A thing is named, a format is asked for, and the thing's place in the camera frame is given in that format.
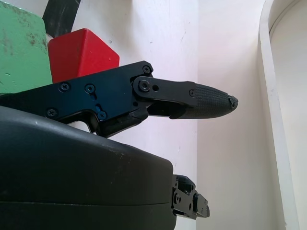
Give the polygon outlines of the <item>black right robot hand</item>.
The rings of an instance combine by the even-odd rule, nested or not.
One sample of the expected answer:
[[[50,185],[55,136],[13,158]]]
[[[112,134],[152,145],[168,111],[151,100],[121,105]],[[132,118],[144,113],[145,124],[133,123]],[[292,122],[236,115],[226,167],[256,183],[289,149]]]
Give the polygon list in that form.
[[[3,230],[172,230],[210,215],[170,161],[111,136],[148,116],[208,119],[238,99],[141,61],[0,97]]]

